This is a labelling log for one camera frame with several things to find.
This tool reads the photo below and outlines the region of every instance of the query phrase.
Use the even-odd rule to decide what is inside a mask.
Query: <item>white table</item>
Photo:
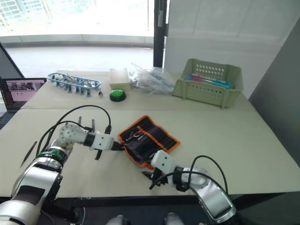
[[[83,104],[101,105],[108,110],[113,137],[143,115],[149,115],[181,141],[181,145],[171,153],[179,165],[190,166],[194,157],[200,154],[211,156],[223,168],[230,194],[300,191],[300,180],[296,179],[300,177],[299,167],[243,95],[233,108],[221,110],[177,97],[149,97],[137,95],[134,91],[128,93],[124,102],[111,103],[106,99],[109,88],[105,83],[102,99],[96,95],[86,98],[67,94],[59,88],[59,95],[58,91],[49,91],[56,89],[53,83],[45,84],[0,130],[0,196],[11,194],[15,179],[34,158],[32,153],[25,165],[19,168],[32,143],[38,141],[69,108]],[[45,101],[42,96],[47,93]],[[53,93],[54,99],[50,99],[50,93]],[[70,101],[80,97],[83,100]],[[77,121],[79,116],[87,126],[91,125],[91,119],[95,119],[96,129],[100,132],[107,125],[106,115],[98,109],[81,109],[67,119]],[[191,194],[177,192],[168,185],[150,191],[150,181],[140,173],[145,169],[133,164],[125,152],[103,152],[99,161],[94,160],[95,155],[96,152],[89,151],[87,147],[74,147],[63,169],[64,179],[58,197]],[[201,159],[197,165],[206,168],[223,184],[220,172],[211,162]]]

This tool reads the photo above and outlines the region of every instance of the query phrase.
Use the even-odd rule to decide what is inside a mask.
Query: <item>silver robot arm segment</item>
[[[90,150],[110,150],[114,139],[98,131],[90,132],[78,125],[66,124],[60,129],[60,136],[33,162],[16,180],[12,199],[0,204],[0,224],[34,225],[43,204],[52,201],[60,188],[61,171],[73,150],[75,143]]]
[[[190,171],[190,168],[177,166],[175,160],[163,150],[154,155],[151,165],[162,171],[163,174]],[[193,171],[208,175],[208,172],[203,168],[194,167]],[[167,183],[171,186],[187,183],[188,177],[189,173],[172,175],[167,177]],[[198,197],[201,207],[212,224],[223,223],[235,215],[235,206],[227,194],[212,180],[198,174],[192,174],[189,188]]]

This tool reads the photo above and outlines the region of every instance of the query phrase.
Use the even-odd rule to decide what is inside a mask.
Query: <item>plastic bag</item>
[[[142,68],[134,63],[136,72],[130,73],[131,85],[147,94],[172,94],[175,81],[163,68]]]

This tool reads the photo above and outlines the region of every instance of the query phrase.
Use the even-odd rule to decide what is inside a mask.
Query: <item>beige basket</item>
[[[202,82],[185,81],[185,77],[190,73],[228,81],[231,83],[230,89],[227,90]],[[219,105],[223,109],[231,107],[243,90],[244,86],[240,67],[189,59],[181,78],[176,82],[173,95],[182,97],[183,99],[187,98],[212,105]]]

